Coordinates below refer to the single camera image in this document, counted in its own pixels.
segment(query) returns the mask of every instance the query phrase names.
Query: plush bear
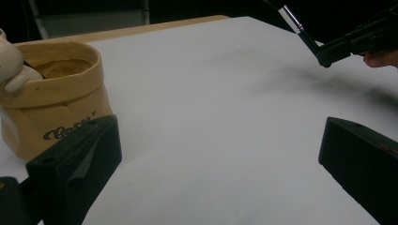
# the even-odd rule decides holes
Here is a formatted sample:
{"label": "plush bear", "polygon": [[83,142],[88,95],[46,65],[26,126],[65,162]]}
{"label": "plush bear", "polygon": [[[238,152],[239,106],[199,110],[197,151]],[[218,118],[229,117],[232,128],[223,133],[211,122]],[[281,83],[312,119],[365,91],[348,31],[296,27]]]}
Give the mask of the plush bear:
{"label": "plush bear", "polygon": [[23,62],[23,55],[7,41],[6,33],[0,29],[0,83],[7,92],[13,93],[28,81],[41,80],[42,76]]}

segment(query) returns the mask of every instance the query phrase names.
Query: printed logo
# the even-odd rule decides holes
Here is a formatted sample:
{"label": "printed logo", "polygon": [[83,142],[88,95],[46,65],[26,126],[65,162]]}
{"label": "printed logo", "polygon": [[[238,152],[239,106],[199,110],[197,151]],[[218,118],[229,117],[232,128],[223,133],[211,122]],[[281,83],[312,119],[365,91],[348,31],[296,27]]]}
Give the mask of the printed logo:
{"label": "printed logo", "polygon": [[72,127],[58,127],[56,129],[50,130],[47,133],[43,135],[44,140],[51,140],[52,138],[55,139],[62,139],[67,137],[73,130],[81,127],[83,124],[87,123],[88,121],[91,120],[90,116],[87,116],[85,119],[83,119],[80,122],[75,123]]}

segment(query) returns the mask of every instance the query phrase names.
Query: wooden table edge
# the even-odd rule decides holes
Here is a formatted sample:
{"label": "wooden table edge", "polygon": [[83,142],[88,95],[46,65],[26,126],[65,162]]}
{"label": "wooden table edge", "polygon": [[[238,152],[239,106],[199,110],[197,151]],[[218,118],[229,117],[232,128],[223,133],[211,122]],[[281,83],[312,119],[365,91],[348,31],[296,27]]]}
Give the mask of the wooden table edge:
{"label": "wooden table edge", "polygon": [[52,42],[61,42],[61,41],[72,41],[72,42],[92,42],[110,38],[119,38],[124,36],[130,35],[137,35],[151,31],[158,31],[173,27],[179,27],[184,25],[191,25],[196,23],[206,23],[206,22],[213,22],[218,20],[225,20],[229,17],[223,15],[215,15],[215,16],[208,16],[208,17],[201,17],[201,18],[194,18],[188,20],[181,20],[175,22],[162,22],[162,23],[155,23],[150,25],[143,25],[143,26],[134,26],[129,28],[123,29],[116,29],[116,30],[109,30],[109,31],[101,31],[89,34],[82,34],[76,36],[69,36],[69,37],[56,37],[50,39],[43,39],[43,40],[35,40],[35,41],[28,41],[22,43],[16,43],[15,45],[24,45],[24,44],[36,44],[36,43],[52,43]]}

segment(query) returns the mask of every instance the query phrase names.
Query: robotic arm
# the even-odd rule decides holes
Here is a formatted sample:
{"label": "robotic arm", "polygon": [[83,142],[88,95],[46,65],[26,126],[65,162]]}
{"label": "robotic arm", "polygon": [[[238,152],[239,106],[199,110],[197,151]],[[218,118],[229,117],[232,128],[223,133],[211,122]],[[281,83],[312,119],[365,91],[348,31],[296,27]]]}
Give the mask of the robotic arm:
{"label": "robotic arm", "polygon": [[352,54],[380,53],[398,48],[398,4],[374,15],[343,37],[318,45],[286,4],[278,0],[264,1],[279,11],[324,68]]}

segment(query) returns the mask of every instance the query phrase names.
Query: dark background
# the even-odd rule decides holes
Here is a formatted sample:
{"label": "dark background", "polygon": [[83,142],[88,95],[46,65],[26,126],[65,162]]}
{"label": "dark background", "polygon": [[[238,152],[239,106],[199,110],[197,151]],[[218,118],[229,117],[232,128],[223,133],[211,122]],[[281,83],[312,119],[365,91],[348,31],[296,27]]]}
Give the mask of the dark background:
{"label": "dark background", "polygon": [[[279,13],[262,0],[148,0],[150,23],[211,15],[250,16],[290,30]],[[41,15],[132,10],[141,0],[36,0]],[[328,42],[393,5],[393,0],[285,0],[318,41]],[[40,39],[27,0],[0,0],[0,27],[12,43]]]}

